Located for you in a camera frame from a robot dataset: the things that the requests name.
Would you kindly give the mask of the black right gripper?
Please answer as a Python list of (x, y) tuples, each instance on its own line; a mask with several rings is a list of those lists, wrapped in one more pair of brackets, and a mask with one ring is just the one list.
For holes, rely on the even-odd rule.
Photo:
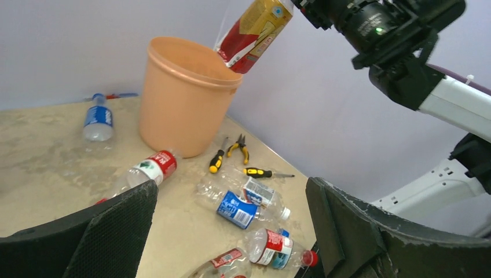
[(334, 28), (357, 51), (356, 70), (384, 68), (421, 50), (428, 57), (438, 33), (457, 20), (465, 1), (294, 1), (315, 27)]

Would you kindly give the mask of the red cap clear bottle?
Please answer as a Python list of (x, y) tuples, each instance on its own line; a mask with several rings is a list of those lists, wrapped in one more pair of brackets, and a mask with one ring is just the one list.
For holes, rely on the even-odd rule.
[(252, 265), (248, 254), (240, 247), (209, 259), (184, 277), (248, 278), (252, 275)]

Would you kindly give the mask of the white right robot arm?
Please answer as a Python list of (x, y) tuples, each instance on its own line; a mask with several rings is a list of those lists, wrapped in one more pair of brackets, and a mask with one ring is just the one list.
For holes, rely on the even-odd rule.
[[(490, 86), (490, 1), (466, 1), (461, 19), (443, 31), (430, 61), (460, 74), (471, 72)], [(305, 176), (323, 177), (365, 201), (400, 189), (448, 156), (465, 132), (392, 103), (370, 85), (367, 72), (348, 65), (354, 54), (340, 34), (292, 20), (302, 80), (295, 86), (299, 123), (288, 161)], [(490, 221), (487, 194), (458, 201), (411, 221), (472, 236)]]

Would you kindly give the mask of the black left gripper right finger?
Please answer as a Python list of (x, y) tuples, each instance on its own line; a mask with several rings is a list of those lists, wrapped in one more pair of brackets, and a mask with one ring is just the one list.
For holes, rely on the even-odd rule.
[(490, 240), (420, 225), (310, 177), (317, 265), (306, 277), (489, 277)]

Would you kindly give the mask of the gold red drink bottle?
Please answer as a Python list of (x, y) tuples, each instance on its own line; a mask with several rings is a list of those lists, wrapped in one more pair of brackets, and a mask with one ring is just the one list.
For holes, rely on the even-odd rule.
[(230, 70), (246, 74), (292, 19), (293, 14), (292, 1), (252, 1), (218, 40), (214, 49)]

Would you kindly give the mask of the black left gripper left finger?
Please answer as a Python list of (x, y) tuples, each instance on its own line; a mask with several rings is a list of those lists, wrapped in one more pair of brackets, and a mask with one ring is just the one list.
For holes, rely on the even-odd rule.
[(136, 277), (158, 192), (147, 181), (1, 238), (1, 277)]

